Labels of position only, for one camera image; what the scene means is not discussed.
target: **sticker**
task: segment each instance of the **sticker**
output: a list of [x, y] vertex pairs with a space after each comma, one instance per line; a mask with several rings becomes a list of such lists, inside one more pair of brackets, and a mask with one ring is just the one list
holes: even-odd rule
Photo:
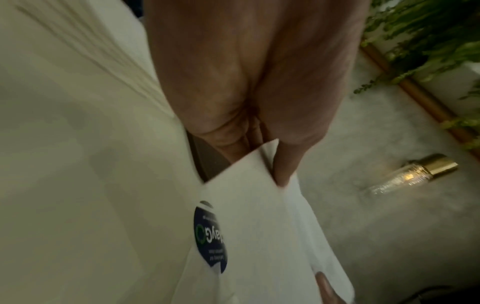
[[227, 250], [215, 214], [197, 207], [193, 217], [193, 232], [203, 259], [210, 267], [220, 263], [220, 272], [223, 273], [227, 267]]

